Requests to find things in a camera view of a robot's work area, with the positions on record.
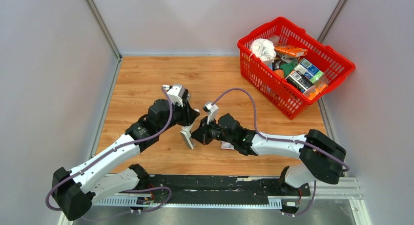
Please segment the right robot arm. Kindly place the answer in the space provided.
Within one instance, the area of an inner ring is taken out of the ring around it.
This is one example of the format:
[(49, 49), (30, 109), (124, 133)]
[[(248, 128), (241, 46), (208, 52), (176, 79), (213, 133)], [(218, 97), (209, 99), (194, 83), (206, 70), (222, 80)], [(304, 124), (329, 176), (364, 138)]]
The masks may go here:
[(338, 184), (346, 156), (344, 148), (318, 130), (298, 136), (270, 135), (242, 127), (230, 114), (217, 121), (204, 117), (191, 136), (203, 145), (213, 140), (227, 142), (245, 156), (280, 155), (300, 160), (280, 174), (278, 187), (285, 195), (312, 181)]

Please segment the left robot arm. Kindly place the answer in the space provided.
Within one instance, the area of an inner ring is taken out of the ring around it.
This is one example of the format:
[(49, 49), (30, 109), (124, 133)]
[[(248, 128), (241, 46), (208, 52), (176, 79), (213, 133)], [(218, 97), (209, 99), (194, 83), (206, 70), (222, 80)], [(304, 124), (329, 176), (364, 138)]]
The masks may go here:
[(112, 176), (109, 172), (155, 144), (171, 127), (191, 127), (199, 116), (200, 111), (192, 108), (187, 99), (156, 100), (146, 114), (101, 153), (69, 170), (64, 167), (55, 170), (46, 206), (74, 221), (95, 203), (116, 193), (130, 190), (144, 193), (149, 187), (149, 175), (139, 164)]

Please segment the white stapler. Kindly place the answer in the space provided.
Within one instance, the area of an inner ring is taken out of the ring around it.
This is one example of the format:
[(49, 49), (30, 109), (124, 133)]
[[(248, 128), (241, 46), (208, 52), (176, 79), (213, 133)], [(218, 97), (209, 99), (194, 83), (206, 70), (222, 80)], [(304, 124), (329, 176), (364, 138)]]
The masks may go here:
[(182, 130), (180, 131), (180, 135), (183, 137), (183, 140), (189, 149), (193, 149), (195, 147), (195, 142), (191, 137), (191, 130), (199, 116), (200, 110), (196, 108), (191, 110), (189, 114), (185, 114), (183, 120), (181, 121)]

